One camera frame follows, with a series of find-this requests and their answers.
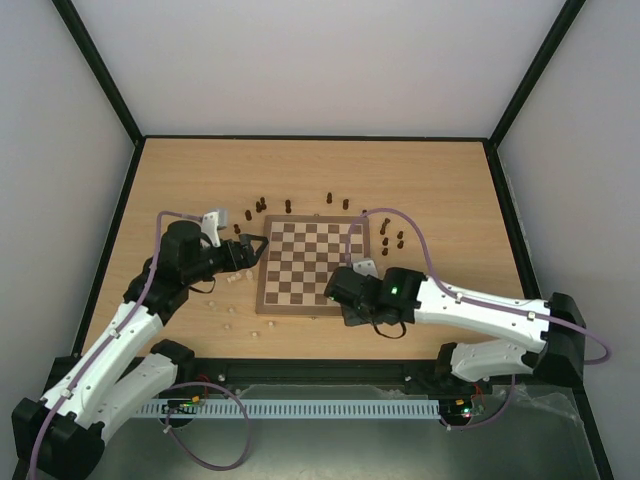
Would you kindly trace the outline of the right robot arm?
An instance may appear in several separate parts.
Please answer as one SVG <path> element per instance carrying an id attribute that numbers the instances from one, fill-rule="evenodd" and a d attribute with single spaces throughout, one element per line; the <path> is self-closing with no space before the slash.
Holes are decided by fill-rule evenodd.
<path id="1" fill-rule="evenodd" d="M 441 346 L 436 379 L 447 391 L 503 375 L 531 375 L 563 387 L 583 382 L 585 322 L 568 295 L 510 299 L 437 283 L 399 267 L 388 269 L 381 279 L 340 267 L 324 295 L 341 305 L 348 326 L 438 324 L 488 335 L 486 342 Z"/>

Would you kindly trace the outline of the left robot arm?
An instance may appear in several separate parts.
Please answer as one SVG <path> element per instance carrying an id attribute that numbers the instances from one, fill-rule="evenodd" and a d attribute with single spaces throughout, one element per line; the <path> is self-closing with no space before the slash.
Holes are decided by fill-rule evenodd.
<path id="1" fill-rule="evenodd" d="M 186 379 L 193 351 L 170 340 L 156 344 L 137 367 L 131 363 L 196 284 L 252 268 L 269 241 L 247 233 L 221 240 L 214 212 L 174 218 L 156 226 L 152 256 L 86 354 L 39 400 L 24 398 L 13 410 L 16 451 L 28 463 L 30 478 L 38 472 L 87 478 L 112 437 L 142 406 L 164 391 L 198 385 Z"/>

